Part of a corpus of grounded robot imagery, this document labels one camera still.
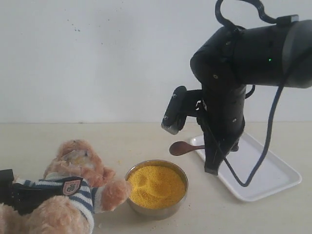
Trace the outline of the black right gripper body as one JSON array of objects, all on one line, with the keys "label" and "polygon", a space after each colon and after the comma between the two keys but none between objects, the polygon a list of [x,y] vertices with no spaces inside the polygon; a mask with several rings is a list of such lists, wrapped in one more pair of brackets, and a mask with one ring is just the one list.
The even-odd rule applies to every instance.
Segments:
[{"label": "black right gripper body", "polygon": [[212,139],[218,146],[221,131],[237,133],[244,130],[245,85],[230,81],[202,81],[201,89],[201,129],[204,139]]}]

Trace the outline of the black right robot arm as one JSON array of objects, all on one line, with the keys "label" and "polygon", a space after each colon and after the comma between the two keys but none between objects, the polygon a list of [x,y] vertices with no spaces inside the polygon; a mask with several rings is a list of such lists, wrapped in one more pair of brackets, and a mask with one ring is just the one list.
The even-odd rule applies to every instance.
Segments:
[{"label": "black right robot arm", "polygon": [[205,172],[216,175],[244,130],[247,85],[309,88],[312,85],[312,22],[241,30],[218,29],[193,55],[202,85],[199,119],[204,133]]}]

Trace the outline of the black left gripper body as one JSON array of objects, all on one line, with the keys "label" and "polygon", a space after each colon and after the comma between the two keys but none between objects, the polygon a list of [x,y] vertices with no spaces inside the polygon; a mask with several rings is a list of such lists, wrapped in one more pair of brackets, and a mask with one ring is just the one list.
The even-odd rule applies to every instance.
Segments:
[{"label": "black left gripper body", "polygon": [[13,181],[12,169],[0,171],[0,202],[11,207],[14,207]]}]

